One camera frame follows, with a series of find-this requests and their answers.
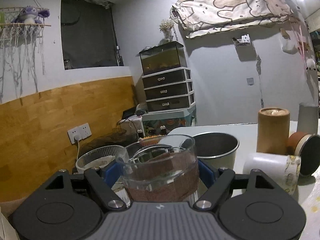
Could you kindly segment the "grey metal cup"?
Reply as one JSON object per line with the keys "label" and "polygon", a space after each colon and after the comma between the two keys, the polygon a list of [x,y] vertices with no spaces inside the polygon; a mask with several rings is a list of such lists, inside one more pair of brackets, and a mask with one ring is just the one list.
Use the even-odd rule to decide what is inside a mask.
{"label": "grey metal cup", "polygon": [[214,168],[234,168],[240,142],[227,133],[207,132],[193,136],[197,157]]}

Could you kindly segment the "white cylindrical cup lying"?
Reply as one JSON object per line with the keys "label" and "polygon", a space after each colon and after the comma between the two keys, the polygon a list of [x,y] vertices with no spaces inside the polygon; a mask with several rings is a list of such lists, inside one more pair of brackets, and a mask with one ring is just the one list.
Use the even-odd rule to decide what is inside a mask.
{"label": "white cylindrical cup lying", "polygon": [[243,173],[261,170],[289,195],[293,195],[298,183],[301,158],[295,155],[250,153],[244,163]]}

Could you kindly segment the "brown cardboard tube cup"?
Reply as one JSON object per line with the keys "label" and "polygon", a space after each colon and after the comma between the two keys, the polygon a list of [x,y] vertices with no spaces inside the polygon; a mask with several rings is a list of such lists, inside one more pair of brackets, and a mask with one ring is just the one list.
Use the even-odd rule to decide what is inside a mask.
{"label": "brown cardboard tube cup", "polygon": [[289,138],[290,112],[278,107],[258,112],[257,152],[286,155]]}

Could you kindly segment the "orange cup with black inside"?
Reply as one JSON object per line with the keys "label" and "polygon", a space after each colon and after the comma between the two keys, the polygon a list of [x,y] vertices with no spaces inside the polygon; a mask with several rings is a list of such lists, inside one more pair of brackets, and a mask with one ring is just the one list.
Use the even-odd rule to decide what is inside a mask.
{"label": "orange cup with black inside", "polygon": [[292,133],[286,145],[288,155],[301,158],[300,175],[312,175],[319,167],[319,135],[305,132]]}

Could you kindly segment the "grey cylindrical cup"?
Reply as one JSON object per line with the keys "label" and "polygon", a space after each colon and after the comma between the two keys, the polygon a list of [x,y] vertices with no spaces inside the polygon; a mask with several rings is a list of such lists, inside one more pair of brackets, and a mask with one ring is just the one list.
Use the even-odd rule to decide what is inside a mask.
{"label": "grey cylindrical cup", "polygon": [[300,103],[297,132],[318,133],[318,106],[311,103]]}

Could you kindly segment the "white fan basket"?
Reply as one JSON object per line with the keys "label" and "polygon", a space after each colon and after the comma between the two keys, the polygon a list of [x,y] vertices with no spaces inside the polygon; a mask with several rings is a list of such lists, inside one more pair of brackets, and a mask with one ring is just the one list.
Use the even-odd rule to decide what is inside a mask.
{"label": "white fan basket", "polygon": [[77,172],[82,174],[92,167],[104,168],[114,161],[117,153],[124,148],[125,147],[119,145],[104,146],[83,154],[75,163]]}

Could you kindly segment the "white plastic drawer unit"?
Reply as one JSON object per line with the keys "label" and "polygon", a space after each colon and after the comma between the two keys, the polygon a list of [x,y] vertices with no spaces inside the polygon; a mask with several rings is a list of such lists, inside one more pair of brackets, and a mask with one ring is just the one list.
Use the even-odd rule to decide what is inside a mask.
{"label": "white plastic drawer unit", "polygon": [[144,75],[142,81],[149,112],[173,111],[195,104],[191,71],[187,67]]}

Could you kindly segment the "glass fish tank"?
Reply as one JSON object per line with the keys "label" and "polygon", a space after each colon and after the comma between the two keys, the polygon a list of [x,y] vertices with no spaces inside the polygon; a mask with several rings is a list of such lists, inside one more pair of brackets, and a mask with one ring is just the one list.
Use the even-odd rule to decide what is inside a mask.
{"label": "glass fish tank", "polygon": [[149,75],[178,67],[187,67],[184,46],[172,41],[139,52],[143,74]]}

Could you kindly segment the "dark window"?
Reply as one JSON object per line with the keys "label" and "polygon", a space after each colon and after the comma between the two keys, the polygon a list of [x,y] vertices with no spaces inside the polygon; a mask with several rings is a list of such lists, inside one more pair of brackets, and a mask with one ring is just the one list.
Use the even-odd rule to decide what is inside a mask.
{"label": "dark window", "polygon": [[112,5],[107,0],[61,0],[61,42],[66,70],[124,65]]}

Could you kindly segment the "dried flower vase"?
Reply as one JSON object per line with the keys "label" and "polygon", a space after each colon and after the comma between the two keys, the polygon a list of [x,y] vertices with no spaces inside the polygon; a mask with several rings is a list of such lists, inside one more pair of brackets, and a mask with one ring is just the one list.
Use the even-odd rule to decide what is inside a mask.
{"label": "dried flower vase", "polygon": [[159,25],[159,31],[163,33],[164,39],[167,42],[172,41],[172,30],[174,28],[175,22],[171,19],[162,20]]}

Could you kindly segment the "purple plush toy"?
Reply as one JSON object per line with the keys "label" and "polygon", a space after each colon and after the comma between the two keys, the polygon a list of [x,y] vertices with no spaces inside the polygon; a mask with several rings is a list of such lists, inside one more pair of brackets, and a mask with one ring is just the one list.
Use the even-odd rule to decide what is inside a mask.
{"label": "purple plush toy", "polygon": [[18,16],[14,18],[12,23],[23,23],[23,24],[42,24],[41,18],[48,18],[50,12],[48,9],[37,9],[33,6],[24,7]]}

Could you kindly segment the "white wall power socket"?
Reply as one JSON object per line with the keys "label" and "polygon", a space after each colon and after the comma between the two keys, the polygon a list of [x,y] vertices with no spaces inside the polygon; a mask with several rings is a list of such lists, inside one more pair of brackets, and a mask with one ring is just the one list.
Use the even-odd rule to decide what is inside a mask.
{"label": "white wall power socket", "polygon": [[67,134],[71,144],[73,145],[76,143],[76,141],[80,141],[82,139],[86,139],[90,137],[92,135],[92,132],[89,124],[85,123],[83,125],[69,129],[67,131]]}

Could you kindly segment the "patterned fabric wall hanging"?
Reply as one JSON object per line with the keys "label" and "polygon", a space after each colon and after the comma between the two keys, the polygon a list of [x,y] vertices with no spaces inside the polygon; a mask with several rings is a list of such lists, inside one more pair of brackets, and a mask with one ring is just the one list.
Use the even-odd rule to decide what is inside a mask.
{"label": "patterned fabric wall hanging", "polygon": [[300,21],[287,0],[177,0],[170,18],[183,28],[186,38]]}

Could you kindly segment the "macrame wall shelf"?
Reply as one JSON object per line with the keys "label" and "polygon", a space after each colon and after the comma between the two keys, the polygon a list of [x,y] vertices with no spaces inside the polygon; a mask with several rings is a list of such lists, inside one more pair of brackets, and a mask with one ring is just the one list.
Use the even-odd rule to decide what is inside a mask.
{"label": "macrame wall shelf", "polygon": [[36,74],[36,54],[41,59],[41,70],[46,71],[44,62],[43,32],[45,19],[42,24],[12,23],[24,7],[1,8],[1,103],[5,97],[5,83],[12,79],[16,97],[23,94],[23,79],[33,81],[35,91],[38,92]]}

